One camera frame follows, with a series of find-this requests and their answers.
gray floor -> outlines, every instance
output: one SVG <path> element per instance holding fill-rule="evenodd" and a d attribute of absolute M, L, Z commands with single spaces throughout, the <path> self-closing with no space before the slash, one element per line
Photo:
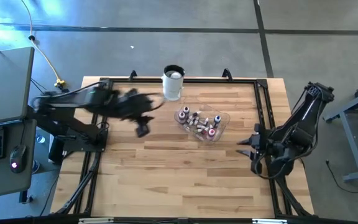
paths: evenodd
<path fill-rule="evenodd" d="M 253 0 L 26 2 L 34 24 L 41 25 L 258 28 Z M 358 0 L 259 2 L 266 29 L 358 30 Z M 28 24 L 29 20 L 20 1 L 0 0 L 0 22 Z M 0 29 L 0 49 L 30 46 L 28 35 L 29 31 L 6 24 Z M 159 76 L 170 63 L 183 66 L 189 76 L 218 77 L 226 67 L 235 77 L 267 76 L 259 34 L 39 31 L 35 36 L 70 88 L 79 87 L 85 75 L 128 75 L 134 69 L 139 75 Z M 269 34 L 267 45 L 274 77 L 284 78 L 292 106 L 308 81 L 335 88 L 335 101 L 326 112 L 350 100 L 358 88 L 358 35 Z M 53 88 L 55 77 L 38 53 L 33 78 Z M 30 97 L 38 95 L 37 91 L 32 86 Z M 321 122 L 318 147 L 305 159 L 306 175 L 315 214 L 358 220 L 358 194 L 336 187 L 326 159 L 342 186 L 358 190 L 358 181 L 341 182 L 341 176 L 356 171 L 356 165 L 340 121 Z M 39 215 L 55 172 L 33 176 L 34 203 L 18 205 L 18 194 L 0 197 L 0 218 Z"/>

wooden table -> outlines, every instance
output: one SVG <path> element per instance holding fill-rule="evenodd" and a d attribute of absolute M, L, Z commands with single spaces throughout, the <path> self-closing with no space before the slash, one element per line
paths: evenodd
<path fill-rule="evenodd" d="M 100 77 L 84 77 L 83 86 Z M 267 79 L 276 125 L 290 115 L 284 81 Z M 115 83 L 115 88 L 161 92 L 160 83 Z M 202 144 L 173 120 L 182 101 L 166 102 L 150 114 L 151 133 L 135 136 L 135 124 L 109 119 L 109 139 L 99 167 L 92 216 L 110 217 L 273 217 L 269 182 L 250 171 L 250 159 L 235 152 L 259 122 L 254 87 L 248 84 L 185 83 L 183 97 L 197 97 L 231 117 L 220 140 Z M 91 114 L 77 110 L 84 123 Z M 79 183 L 84 153 L 63 161 L 51 212 L 70 198 Z M 313 213 L 305 171 L 300 162 L 287 177 L 288 187 Z M 283 210 L 282 194 L 278 191 Z M 87 193 L 83 197 L 85 207 Z"/>

clear plastic container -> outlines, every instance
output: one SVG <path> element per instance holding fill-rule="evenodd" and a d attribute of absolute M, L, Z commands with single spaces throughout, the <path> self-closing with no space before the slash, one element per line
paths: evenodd
<path fill-rule="evenodd" d="M 184 107 L 189 107 L 190 112 L 186 116 L 185 119 L 180 119 L 179 114 L 183 111 Z M 194 112 L 200 111 L 201 113 L 198 115 L 199 120 L 196 125 L 188 122 L 189 116 L 191 116 Z M 216 116 L 219 116 L 221 118 L 221 121 L 218 123 L 217 126 L 214 127 L 214 119 Z M 175 121 L 183 128 L 184 131 L 189 132 L 189 134 L 192 134 L 195 138 L 205 141 L 205 142 L 216 142 L 219 140 L 219 138 L 222 136 L 225 127 L 230 121 L 230 115 L 227 113 L 222 113 L 217 111 L 216 109 L 202 103 L 200 100 L 198 100 L 195 97 L 188 97 L 185 98 L 183 101 L 183 104 L 181 107 L 175 112 L 174 114 Z M 212 128 L 215 130 L 215 135 L 211 137 L 208 135 L 208 131 L 199 133 L 198 130 L 200 128 L 197 128 L 197 125 L 203 125 L 202 122 L 205 121 L 205 119 L 208 118 L 208 124 L 206 128 L 209 128 L 208 131 Z"/>

